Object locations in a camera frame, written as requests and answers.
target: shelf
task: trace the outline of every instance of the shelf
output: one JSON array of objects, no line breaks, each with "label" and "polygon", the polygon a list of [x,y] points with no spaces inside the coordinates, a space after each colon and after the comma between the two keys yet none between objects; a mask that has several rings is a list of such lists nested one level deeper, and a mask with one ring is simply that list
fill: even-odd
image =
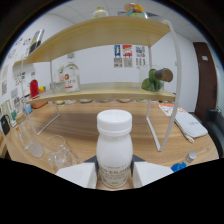
[{"label": "shelf", "polygon": [[38,103],[57,100],[77,99],[148,99],[174,101],[175,95],[164,90],[163,92],[147,92],[139,89],[139,83],[113,82],[92,83],[81,85],[81,91],[66,93],[64,87],[42,93],[40,97],[26,103]]},{"label": "shelf", "polygon": [[50,62],[60,56],[91,47],[134,44],[151,47],[170,32],[167,24],[131,16],[108,16],[75,24],[43,42],[25,64]]}]

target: plastic bottle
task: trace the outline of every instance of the plastic bottle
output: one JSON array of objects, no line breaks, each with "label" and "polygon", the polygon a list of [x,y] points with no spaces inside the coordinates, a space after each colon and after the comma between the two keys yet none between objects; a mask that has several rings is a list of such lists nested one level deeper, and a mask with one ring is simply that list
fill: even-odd
[{"label": "plastic bottle", "polygon": [[40,143],[37,141],[36,136],[32,130],[32,127],[26,120],[24,113],[20,113],[16,116],[18,131],[18,138],[24,148],[28,150],[34,157],[40,158],[43,155],[43,148]]},{"label": "plastic bottle", "polygon": [[97,10],[93,13],[93,19],[108,16],[108,12],[104,7],[97,7]]},{"label": "plastic bottle", "polygon": [[194,151],[190,151],[184,160],[182,160],[180,163],[175,163],[171,167],[171,169],[173,170],[173,172],[182,170],[187,167],[195,158],[196,153]]},{"label": "plastic bottle", "polygon": [[74,53],[70,53],[67,55],[68,64],[65,66],[64,74],[65,74],[65,92],[73,93],[76,91],[80,91],[80,78],[79,78],[79,68],[74,64]]},{"label": "plastic bottle", "polygon": [[97,115],[96,156],[102,182],[109,188],[123,186],[130,170],[133,145],[132,115],[124,110],[105,110]]},{"label": "plastic bottle", "polygon": [[32,39],[30,48],[29,48],[29,54],[31,54],[40,44],[42,41],[42,37],[44,35],[44,29],[38,30]]}]

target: jar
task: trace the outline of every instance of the jar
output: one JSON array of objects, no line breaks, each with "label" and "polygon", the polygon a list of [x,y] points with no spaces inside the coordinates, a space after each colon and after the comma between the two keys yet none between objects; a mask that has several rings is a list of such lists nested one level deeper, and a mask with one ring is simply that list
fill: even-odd
[{"label": "jar", "polygon": [[97,10],[93,13],[93,19],[108,16],[108,12],[104,7],[97,7]]},{"label": "jar", "polygon": [[128,3],[124,5],[124,9],[127,16],[135,16],[148,19],[148,15],[141,5]]},{"label": "jar", "polygon": [[24,113],[20,113],[16,116],[16,123],[18,124],[16,128],[18,131],[18,138],[24,150],[28,150],[36,158],[41,157],[43,155],[43,148],[37,141],[32,127],[26,121],[26,116]]},{"label": "jar", "polygon": [[155,77],[150,76],[151,71],[160,71],[163,69],[157,65],[143,65],[138,66],[139,69],[139,84],[140,89],[150,92],[162,92],[164,90],[164,82],[162,80],[156,79]]},{"label": "jar", "polygon": [[132,161],[132,115],[124,110],[102,111],[97,115],[97,129],[96,156],[102,182],[119,188],[128,179]]}]

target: wooden desk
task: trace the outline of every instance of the wooden desk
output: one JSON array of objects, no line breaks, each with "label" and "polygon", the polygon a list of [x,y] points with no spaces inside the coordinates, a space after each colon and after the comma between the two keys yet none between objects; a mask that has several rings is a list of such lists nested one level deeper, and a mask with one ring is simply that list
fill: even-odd
[{"label": "wooden desk", "polygon": [[[90,103],[77,102],[71,105],[59,106],[60,117],[51,123],[37,138],[41,144],[44,144],[49,136],[61,135],[65,137],[80,159],[85,161],[96,155],[96,144],[99,136],[97,131],[97,114],[108,109],[122,109],[132,114],[133,127],[131,138],[133,153],[149,163],[171,167],[174,163],[181,161],[191,150],[194,150],[197,154],[197,158],[192,162],[192,165],[219,158],[216,147],[209,135],[195,139],[195,142],[192,144],[185,139],[176,124],[172,128],[164,150],[158,152],[145,119],[147,103],[139,103],[135,100],[131,100],[128,103],[121,103],[118,100],[102,103],[99,100],[94,100]],[[56,108],[53,104],[46,104],[39,109],[33,109],[30,115],[35,127],[40,130],[56,115]],[[149,118],[161,144],[170,117],[164,114],[157,103],[151,103]],[[22,148],[14,128],[11,128],[10,133],[7,135],[6,144],[12,160],[31,164],[54,173],[47,162],[46,153],[48,151],[45,150],[41,158],[34,158]],[[122,188],[116,190],[130,188],[133,188],[131,175],[129,175],[127,183]],[[112,190],[103,185],[100,177],[96,189]]]}]

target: drinking glass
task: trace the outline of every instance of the drinking glass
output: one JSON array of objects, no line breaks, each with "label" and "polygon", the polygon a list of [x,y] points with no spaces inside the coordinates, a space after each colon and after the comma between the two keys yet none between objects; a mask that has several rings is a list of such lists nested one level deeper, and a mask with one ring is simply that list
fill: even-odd
[{"label": "drinking glass", "polygon": [[44,147],[51,151],[47,154],[48,162],[55,172],[61,168],[81,163],[79,157],[60,135],[47,138]]}]

